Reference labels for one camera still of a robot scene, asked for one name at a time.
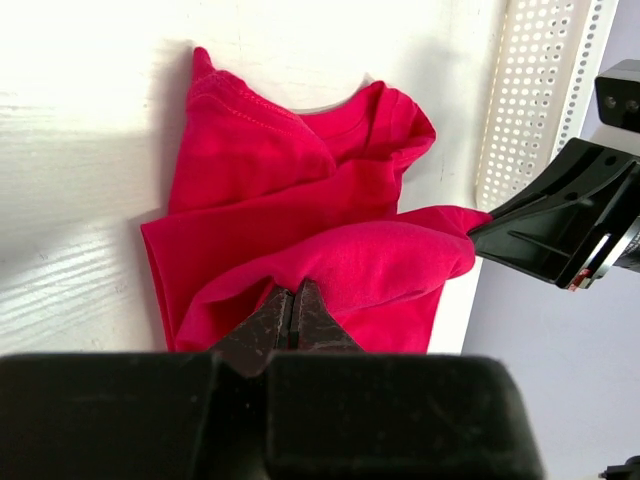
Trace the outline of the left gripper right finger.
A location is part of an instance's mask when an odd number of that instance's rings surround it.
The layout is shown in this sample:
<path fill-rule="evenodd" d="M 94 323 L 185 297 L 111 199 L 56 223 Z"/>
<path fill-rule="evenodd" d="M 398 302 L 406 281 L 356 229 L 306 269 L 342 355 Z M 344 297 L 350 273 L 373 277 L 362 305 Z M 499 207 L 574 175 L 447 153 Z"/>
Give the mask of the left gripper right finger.
<path fill-rule="evenodd" d="M 267 369 L 274 479 L 540 479 L 524 403 L 477 356 L 298 348 Z"/>

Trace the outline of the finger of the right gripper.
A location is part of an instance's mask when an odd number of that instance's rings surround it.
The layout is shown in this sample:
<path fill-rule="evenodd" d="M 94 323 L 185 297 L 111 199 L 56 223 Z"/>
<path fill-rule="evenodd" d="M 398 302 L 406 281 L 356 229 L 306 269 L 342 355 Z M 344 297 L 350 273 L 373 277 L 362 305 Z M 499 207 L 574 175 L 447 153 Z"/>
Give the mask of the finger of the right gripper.
<path fill-rule="evenodd" d="M 470 237 L 478 256 L 561 289 L 639 270 L 639 158 L 574 138 Z"/>

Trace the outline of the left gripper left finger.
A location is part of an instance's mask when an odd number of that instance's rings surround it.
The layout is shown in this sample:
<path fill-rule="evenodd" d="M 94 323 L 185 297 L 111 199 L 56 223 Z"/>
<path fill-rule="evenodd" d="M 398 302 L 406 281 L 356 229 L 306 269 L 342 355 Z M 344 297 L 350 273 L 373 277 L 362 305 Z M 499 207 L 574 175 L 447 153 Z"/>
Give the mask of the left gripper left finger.
<path fill-rule="evenodd" d="M 2 477 L 266 478 L 263 371 L 292 305 L 273 289 L 205 352 L 3 357 Z"/>

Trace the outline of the red t shirt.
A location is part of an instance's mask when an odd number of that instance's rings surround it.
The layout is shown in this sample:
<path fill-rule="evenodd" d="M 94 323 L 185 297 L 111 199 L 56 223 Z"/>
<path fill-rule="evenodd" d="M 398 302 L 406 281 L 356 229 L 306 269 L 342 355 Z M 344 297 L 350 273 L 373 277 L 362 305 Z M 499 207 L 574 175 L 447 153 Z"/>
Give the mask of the red t shirt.
<path fill-rule="evenodd" d="M 445 283 L 475 263 L 488 214 L 398 209 L 405 171 L 436 132 L 381 81 L 297 114 L 193 52 L 166 216 L 141 232 L 168 348 L 202 351 L 276 286 L 310 280 L 368 352 L 427 351 Z"/>

